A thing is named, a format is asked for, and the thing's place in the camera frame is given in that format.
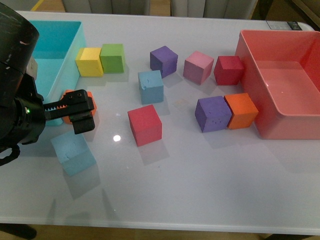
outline orange cube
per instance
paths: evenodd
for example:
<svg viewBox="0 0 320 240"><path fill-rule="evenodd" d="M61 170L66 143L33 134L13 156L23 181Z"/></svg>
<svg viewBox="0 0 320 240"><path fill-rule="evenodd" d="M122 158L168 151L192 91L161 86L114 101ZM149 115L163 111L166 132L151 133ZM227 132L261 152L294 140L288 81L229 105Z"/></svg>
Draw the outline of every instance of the orange cube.
<svg viewBox="0 0 320 240"><path fill-rule="evenodd" d="M67 90L65 90L65 92L63 93L62 96L64 96L64 95L67 94L67 93L73 92L73 91L74 91L74 90L69 90L69 89L67 89ZM86 92L88 93L88 97L91 97L91 98L92 98L94 109L91 111L91 113L92 113L92 116L94 116L95 113L96 113L96 110L97 110L97 105L96 105L96 102L95 102L94 97L92 96L92 93L91 93L90 91L86 91ZM70 119L69 119L68 116L64 116L62 119L63 119L63 121L64 121L66 124L72 124L72 122L70 121Z"/></svg>
<svg viewBox="0 0 320 240"><path fill-rule="evenodd" d="M259 111L248 93L225 95L224 99L232 112L232 117L227 127L229 129L250 127Z"/></svg>

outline cube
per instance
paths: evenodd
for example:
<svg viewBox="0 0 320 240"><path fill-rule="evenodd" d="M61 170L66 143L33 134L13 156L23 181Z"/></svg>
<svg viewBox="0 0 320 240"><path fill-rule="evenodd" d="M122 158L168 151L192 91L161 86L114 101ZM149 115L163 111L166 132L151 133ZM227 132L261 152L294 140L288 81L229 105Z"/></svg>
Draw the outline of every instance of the cube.
<svg viewBox="0 0 320 240"><path fill-rule="evenodd" d="M67 90L65 90L65 92L63 93L62 96L64 96L66 93L70 93L70 92L73 92L73 91L74 91L74 90L67 89ZM92 98L92 101L93 101L94 109L91 111L91 113L92 113L92 116L94 116L94 115L96 114L96 111L97 111L97 105L96 105L96 102L95 102L95 99L94 99L92 93L91 93L90 91L87 91L87 93L88 93L88 96L91 97L91 98ZM66 123L66 124L72 124L72 122L70 121L70 119L69 119L68 116L64 116L64 117L62 118L62 120L63 120L64 123Z"/></svg>
<svg viewBox="0 0 320 240"><path fill-rule="evenodd" d="M96 164L96 159L82 134L74 134L73 131L69 131L52 138L51 143L59 162L69 176Z"/></svg>
<svg viewBox="0 0 320 240"><path fill-rule="evenodd" d="M138 147L162 139L162 122L153 105L128 111L128 117Z"/></svg>
<svg viewBox="0 0 320 240"><path fill-rule="evenodd" d="M150 68L160 70L162 78L177 71L178 55L167 46L150 52Z"/></svg>
<svg viewBox="0 0 320 240"><path fill-rule="evenodd" d="M104 71L100 61L100 47L80 48L75 63L82 77L102 77Z"/></svg>
<svg viewBox="0 0 320 240"><path fill-rule="evenodd" d="M107 73L124 73L126 68L124 45L103 44L100 59L103 67L103 72Z"/></svg>
<svg viewBox="0 0 320 240"><path fill-rule="evenodd" d="M239 56L219 56L213 74L217 85L237 85L244 71Z"/></svg>
<svg viewBox="0 0 320 240"><path fill-rule="evenodd" d="M201 85L211 74L214 58L195 51L184 61L183 76Z"/></svg>
<svg viewBox="0 0 320 240"><path fill-rule="evenodd" d="M164 101L164 82L160 70L138 73L142 104L154 104Z"/></svg>
<svg viewBox="0 0 320 240"><path fill-rule="evenodd" d="M223 96L213 96L198 100L195 118L203 133L226 129L232 113Z"/></svg>
<svg viewBox="0 0 320 240"><path fill-rule="evenodd" d="M229 129L250 127L259 111L248 93L225 95L224 99L232 112L232 117L227 127Z"/></svg>

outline yellow cube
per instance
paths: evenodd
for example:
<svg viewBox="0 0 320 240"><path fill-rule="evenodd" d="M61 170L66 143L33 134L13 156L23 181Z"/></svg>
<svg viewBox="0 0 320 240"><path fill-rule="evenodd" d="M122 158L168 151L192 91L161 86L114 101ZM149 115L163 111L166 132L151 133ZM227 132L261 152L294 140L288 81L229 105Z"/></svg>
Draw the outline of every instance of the yellow cube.
<svg viewBox="0 0 320 240"><path fill-rule="evenodd" d="M82 77L102 77L104 75L100 52L101 47L80 48L75 63Z"/></svg>

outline robotic arm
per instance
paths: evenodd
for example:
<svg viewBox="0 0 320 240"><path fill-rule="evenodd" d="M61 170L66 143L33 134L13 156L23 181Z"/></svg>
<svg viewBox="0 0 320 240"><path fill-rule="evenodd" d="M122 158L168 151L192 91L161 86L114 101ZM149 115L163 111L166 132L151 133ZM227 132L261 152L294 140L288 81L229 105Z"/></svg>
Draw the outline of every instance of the robotic arm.
<svg viewBox="0 0 320 240"><path fill-rule="evenodd" d="M69 92L60 101L43 104L37 92L37 63L32 57L37 29L14 10L0 3L0 166L20 154L18 143L37 142L46 121L69 116L74 133L95 128L92 98L85 90Z"/></svg>

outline plastic tray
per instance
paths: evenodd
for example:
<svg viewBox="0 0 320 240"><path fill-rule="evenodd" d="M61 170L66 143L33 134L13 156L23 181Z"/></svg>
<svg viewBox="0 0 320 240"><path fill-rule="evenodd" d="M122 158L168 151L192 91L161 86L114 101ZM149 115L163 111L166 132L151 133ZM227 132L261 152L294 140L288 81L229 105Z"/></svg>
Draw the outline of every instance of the plastic tray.
<svg viewBox="0 0 320 240"><path fill-rule="evenodd" d="M241 84L265 139L320 139L320 32L242 30Z"/></svg>
<svg viewBox="0 0 320 240"><path fill-rule="evenodd" d="M40 33L33 51L38 63L35 85L44 103L60 99L66 89L74 90L79 71L75 62L80 48L86 46L80 21L30 21ZM59 125L62 119L47 122Z"/></svg>

